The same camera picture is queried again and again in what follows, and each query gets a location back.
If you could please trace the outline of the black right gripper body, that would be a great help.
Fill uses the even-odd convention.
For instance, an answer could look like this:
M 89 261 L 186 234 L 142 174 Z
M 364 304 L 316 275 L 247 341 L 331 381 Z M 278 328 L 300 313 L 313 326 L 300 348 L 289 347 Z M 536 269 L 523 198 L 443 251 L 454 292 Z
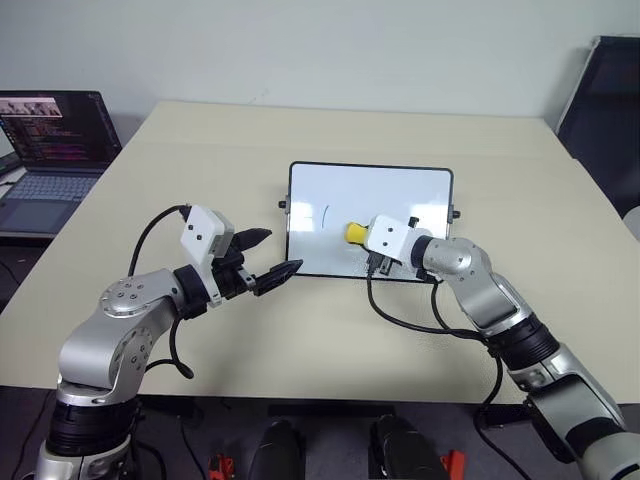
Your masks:
M 379 273 L 388 277 L 394 265 L 401 266 L 402 263 L 399 260 L 370 251 L 367 259 L 367 276 L 373 277 L 376 273 Z

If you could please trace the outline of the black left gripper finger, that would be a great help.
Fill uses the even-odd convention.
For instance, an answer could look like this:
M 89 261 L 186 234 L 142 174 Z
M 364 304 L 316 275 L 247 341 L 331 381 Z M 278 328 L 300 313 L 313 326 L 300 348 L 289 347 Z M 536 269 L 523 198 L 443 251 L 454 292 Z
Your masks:
M 298 272 L 303 263 L 302 259 L 287 260 L 272 267 L 268 272 L 255 278 L 253 294 L 259 297 L 280 287 Z
M 252 249 L 272 235 L 270 229 L 250 228 L 234 234 L 234 247 L 238 251 Z

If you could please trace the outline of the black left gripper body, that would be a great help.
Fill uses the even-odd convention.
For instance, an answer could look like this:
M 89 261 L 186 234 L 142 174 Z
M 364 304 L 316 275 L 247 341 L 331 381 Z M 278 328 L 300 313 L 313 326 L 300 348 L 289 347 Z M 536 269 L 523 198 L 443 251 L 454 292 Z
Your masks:
M 220 295 L 225 300 L 241 295 L 255 288 L 255 276 L 244 268 L 243 245 L 233 239 L 223 257 L 215 257 L 211 271 Z

